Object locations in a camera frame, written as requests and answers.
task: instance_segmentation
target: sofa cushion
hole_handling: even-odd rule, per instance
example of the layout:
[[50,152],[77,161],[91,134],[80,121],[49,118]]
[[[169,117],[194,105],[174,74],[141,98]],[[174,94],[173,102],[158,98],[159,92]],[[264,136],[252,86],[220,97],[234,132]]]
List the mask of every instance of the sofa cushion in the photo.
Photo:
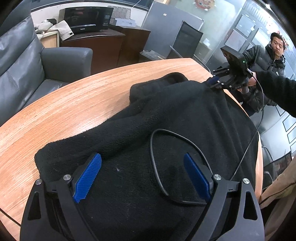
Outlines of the sofa cushion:
[[43,83],[37,88],[37,90],[30,97],[30,99],[27,101],[27,103],[24,105],[23,108],[30,105],[34,101],[40,99],[41,97],[49,94],[50,92],[55,91],[67,84],[69,83],[61,82],[57,80],[50,80],[50,79],[44,80]]
[[10,12],[10,14],[7,16],[7,18],[0,26],[0,36],[5,34],[8,30],[10,30],[12,27],[17,25],[21,21],[23,21],[26,17],[30,16],[31,2],[32,0],[23,0],[14,9],[13,6],[11,6],[13,10]]
[[45,79],[43,49],[31,16],[0,36],[0,126],[24,107]]

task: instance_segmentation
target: sofa armrest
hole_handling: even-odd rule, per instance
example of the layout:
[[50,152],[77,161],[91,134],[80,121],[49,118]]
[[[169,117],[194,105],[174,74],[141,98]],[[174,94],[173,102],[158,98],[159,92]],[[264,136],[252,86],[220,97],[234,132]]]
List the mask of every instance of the sofa armrest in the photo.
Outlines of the sofa armrest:
[[74,82],[91,75],[92,49],[44,48],[41,61],[47,79]]

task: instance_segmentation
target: black office chair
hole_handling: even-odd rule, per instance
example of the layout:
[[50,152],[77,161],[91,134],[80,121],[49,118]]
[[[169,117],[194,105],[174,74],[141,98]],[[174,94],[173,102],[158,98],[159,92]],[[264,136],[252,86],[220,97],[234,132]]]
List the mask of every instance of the black office chair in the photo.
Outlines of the black office chair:
[[268,188],[275,179],[288,167],[288,165],[292,161],[291,152],[288,152],[283,157],[273,160],[269,150],[267,147],[262,146],[262,148],[266,149],[272,162],[263,168],[263,190]]
[[197,59],[200,65],[202,65],[209,72],[210,69],[202,63],[202,61],[194,54],[198,43],[202,38],[203,33],[190,26],[185,21],[182,21],[180,30],[177,34],[173,46],[170,46],[171,51],[167,56],[170,58],[193,58]]

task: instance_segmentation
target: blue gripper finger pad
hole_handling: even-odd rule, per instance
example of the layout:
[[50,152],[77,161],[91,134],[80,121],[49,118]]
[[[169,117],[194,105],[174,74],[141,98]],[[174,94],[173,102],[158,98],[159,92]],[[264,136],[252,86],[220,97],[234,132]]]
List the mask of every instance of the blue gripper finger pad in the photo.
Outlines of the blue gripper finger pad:
[[96,153],[91,160],[86,161],[87,167],[80,175],[76,184],[73,186],[75,189],[73,190],[73,198],[76,203],[79,203],[81,199],[84,199],[88,194],[100,168],[102,165],[101,155]]
[[205,165],[199,164],[198,160],[194,160],[192,157],[194,157],[194,155],[190,155],[189,153],[185,154],[183,159],[184,168],[200,198],[209,202],[214,185],[212,174]]

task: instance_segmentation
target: man's hair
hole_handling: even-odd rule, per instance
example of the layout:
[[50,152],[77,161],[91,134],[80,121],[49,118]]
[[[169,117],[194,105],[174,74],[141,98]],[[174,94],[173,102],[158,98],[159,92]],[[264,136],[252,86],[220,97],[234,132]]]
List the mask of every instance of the man's hair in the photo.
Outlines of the man's hair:
[[284,48],[284,50],[285,50],[285,49],[286,49],[286,40],[283,38],[283,36],[280,35],[279,33],[272,33],[272,34],[270,35],[270,40],[271,40],[271,42],[273,41],[274,37],[276,37],[276,38],[278,38],[278,39],[280,39],[280,40],[283,41],[283,48]]

